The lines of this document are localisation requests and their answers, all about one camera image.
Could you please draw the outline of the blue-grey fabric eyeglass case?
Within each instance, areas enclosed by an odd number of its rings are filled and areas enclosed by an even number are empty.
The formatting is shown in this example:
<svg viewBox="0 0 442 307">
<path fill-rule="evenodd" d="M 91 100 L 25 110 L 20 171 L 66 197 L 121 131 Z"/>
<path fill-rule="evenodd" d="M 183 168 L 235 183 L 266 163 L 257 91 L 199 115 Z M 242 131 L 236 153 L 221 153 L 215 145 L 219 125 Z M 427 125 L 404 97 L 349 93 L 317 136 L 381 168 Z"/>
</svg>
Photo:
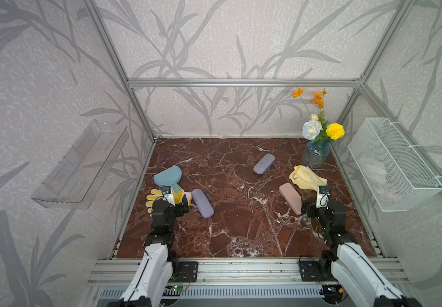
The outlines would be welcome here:
<svg viewBox="0 0 442 307">
<path fill-rule="evenodd" d="M 201 216 L 208 219 L 214 215 L 214 209 L 201 189 L 194 189 L 192 191 L 192 198 Z"/>
</svg>

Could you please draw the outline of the yellow microfiber cloth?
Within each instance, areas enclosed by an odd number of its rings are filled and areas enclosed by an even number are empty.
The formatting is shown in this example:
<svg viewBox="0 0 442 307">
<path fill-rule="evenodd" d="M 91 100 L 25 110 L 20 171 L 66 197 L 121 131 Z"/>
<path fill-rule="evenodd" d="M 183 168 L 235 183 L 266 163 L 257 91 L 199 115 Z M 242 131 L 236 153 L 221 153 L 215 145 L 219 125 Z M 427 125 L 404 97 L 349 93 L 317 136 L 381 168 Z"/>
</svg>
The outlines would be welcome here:
<svg viewBox="0 0 442 307">
<path fill-rule="evenodd" d="M 313 191 L 318 191 L 320 186 L 326 186 L 328 183 L 327 179 L 319 177 L 309 167 L 304 165 L 295 166 L 289 175 L 289 179 L 300 189 Z"/>
</svg>

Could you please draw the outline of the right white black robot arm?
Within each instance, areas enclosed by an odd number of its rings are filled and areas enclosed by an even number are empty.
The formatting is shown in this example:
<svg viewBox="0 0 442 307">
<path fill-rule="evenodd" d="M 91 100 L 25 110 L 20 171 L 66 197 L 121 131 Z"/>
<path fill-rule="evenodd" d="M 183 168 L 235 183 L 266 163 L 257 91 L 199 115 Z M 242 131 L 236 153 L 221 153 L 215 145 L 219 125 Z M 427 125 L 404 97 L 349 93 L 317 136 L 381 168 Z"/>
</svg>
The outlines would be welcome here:
<svg viewBox="0 0 442 307">
<path fill-rule="evenodd" d="M 328 249 L 318 260 L 299 259 L 302 281 L 336 281 L 356 306 L 420 306 L 397 289 L 369 260 L 346 230 L 346 207 L 330 200 L 325 207 L 305 202 L 303 212 L 323 229 Z"/>
</svg>

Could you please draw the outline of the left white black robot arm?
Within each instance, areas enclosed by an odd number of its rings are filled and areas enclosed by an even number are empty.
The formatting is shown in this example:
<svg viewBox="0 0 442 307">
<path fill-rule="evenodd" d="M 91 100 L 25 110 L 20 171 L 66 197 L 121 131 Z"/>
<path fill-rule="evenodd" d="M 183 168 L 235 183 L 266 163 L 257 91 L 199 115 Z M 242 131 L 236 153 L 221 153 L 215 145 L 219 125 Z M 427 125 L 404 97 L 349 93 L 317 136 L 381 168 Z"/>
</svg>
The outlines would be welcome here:
<svg viewBox="0 0 442 307">
<path fill-rule="evenodd" d="M 144 243 L 144 255 L 128 288 L 118 301 L 109 306 L 159 306 L 163 292 L 179 269 L 174 243 L 174 224 L 177 217 L 189 212 L 186 196 L 172 204 L 161 196 L 153 202 L 151 231 Z"/>
</svg>

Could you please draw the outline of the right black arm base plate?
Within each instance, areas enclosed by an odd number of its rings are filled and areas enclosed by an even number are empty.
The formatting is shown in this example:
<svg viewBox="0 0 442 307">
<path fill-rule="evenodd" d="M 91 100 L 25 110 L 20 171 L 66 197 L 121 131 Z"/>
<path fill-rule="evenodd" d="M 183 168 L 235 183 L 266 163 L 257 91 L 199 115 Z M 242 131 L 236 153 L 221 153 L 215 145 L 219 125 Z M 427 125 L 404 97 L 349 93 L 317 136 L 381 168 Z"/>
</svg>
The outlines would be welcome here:
<svg viewBox="0 0 442 307">
<path fill-rule="evenodd" d="M 324 282 L 336 281 L 336 279 L 320 263 L 311 257 L 299 257 L 299 273 L 302 281 L 306 282 Z"/>
</svg>

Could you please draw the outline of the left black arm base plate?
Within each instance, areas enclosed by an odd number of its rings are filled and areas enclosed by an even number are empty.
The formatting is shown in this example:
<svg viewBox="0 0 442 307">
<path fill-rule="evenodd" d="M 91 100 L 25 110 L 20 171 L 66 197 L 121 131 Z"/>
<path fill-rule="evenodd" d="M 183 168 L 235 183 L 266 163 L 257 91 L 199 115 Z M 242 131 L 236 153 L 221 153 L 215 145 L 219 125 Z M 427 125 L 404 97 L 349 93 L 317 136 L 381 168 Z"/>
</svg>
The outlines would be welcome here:
<svg viewBox="0 0 442 307">
<path fill-rule="evenodd" d="M 180 261 L 174 267 L 173 275 L 170 282 L 173 283 L 195 283 L 199 272 L 199 262 L 196 261 Z"/>
</svg>

